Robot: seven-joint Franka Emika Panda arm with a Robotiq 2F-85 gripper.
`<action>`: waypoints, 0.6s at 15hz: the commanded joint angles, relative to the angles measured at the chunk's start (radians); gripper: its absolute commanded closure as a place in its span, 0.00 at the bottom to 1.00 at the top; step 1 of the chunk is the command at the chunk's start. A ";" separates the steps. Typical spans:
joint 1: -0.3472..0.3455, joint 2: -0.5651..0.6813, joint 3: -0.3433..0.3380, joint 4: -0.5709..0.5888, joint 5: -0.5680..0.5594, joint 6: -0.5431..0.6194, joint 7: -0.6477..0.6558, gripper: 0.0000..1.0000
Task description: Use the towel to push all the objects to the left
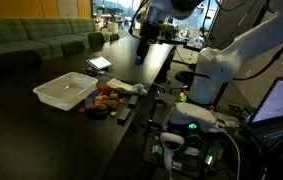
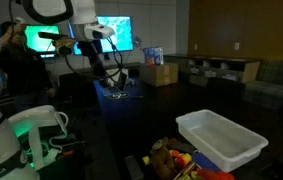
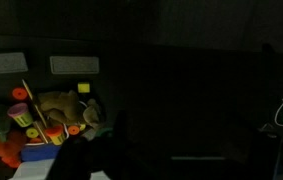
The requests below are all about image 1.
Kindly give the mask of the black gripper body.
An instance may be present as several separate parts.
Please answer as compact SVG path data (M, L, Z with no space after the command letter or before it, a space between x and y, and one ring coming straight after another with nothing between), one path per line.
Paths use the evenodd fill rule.
M147 56L150 41L156 38L157 27L150 23L144 23L141 27L140 41L136 51L135 64L140 66L144 63L145 57Z

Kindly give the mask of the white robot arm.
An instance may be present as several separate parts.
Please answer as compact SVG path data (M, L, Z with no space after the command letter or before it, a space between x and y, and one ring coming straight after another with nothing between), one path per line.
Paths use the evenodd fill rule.
M203 0L143 0L139 6L141 30L137 55L147 55L146 45L159 41L159 31L166 17L188 18ZM241 66L262 53L283 43L283 0L267 0L274 16L242 33L226 48L205 47L196 61L196 76L189 91L189 99L198 104L209 103L218 83L234 79Z

